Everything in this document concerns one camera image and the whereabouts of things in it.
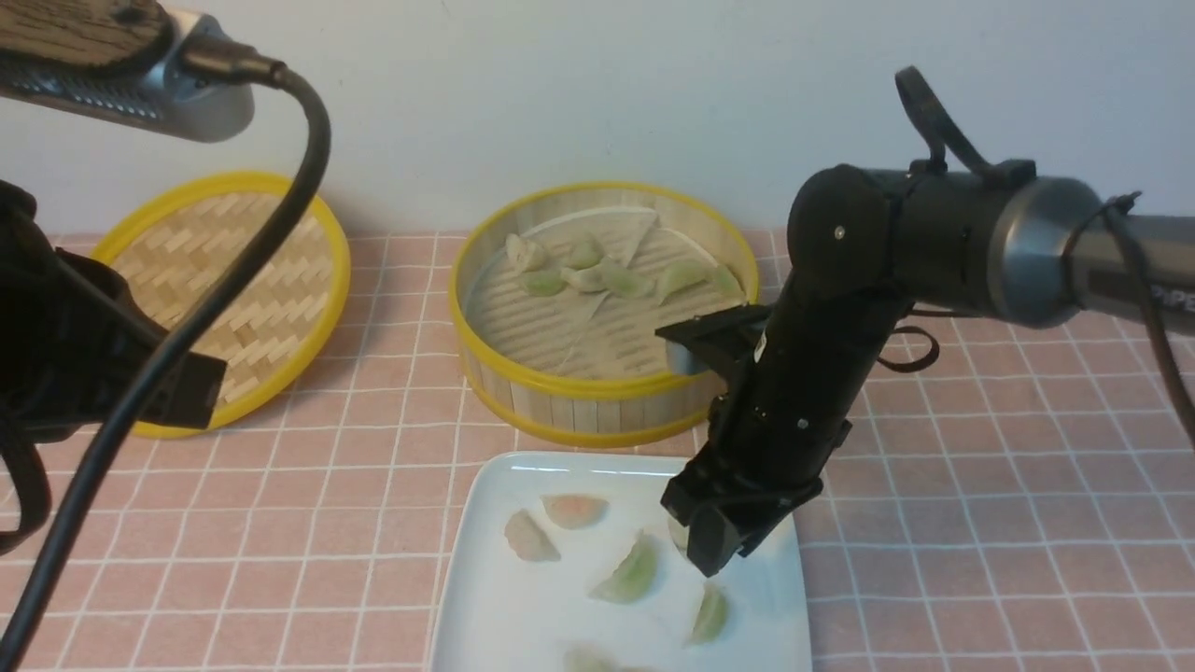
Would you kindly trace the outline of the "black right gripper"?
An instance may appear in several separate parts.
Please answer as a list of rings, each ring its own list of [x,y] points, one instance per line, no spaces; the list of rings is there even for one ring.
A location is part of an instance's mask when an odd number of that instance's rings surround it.
[[[822,491],[819,476],[796,485],[750,477],[716,447],[704,446],[668,481],[661,506],[687,532],[684,557],[704,578],[717,578]]]

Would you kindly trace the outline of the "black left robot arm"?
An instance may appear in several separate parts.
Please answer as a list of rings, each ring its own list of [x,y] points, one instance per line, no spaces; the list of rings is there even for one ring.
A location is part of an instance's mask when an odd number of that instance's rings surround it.
[[[42,529],[51,490],[37,451],[99,424],[165,340],[131,287],[98,259],[48,242],[33,195],[1,187],[1,452],[19,506],[13,552]]]

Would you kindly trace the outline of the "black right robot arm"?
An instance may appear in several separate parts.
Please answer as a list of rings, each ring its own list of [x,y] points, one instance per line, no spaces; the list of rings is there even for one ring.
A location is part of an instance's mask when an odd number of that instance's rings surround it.
[[[813,175],[788,225],[780,297],[658,329],[674,371],[728,391],[661,503],[713,578],[822,491],[848,411],[918,303],[1043,330],[1081,311],[1141,323],[1185,430],[1191,398],[1169,332],[1191,335],[1191,216],[1136,216],[1072,178],[964,172]]]

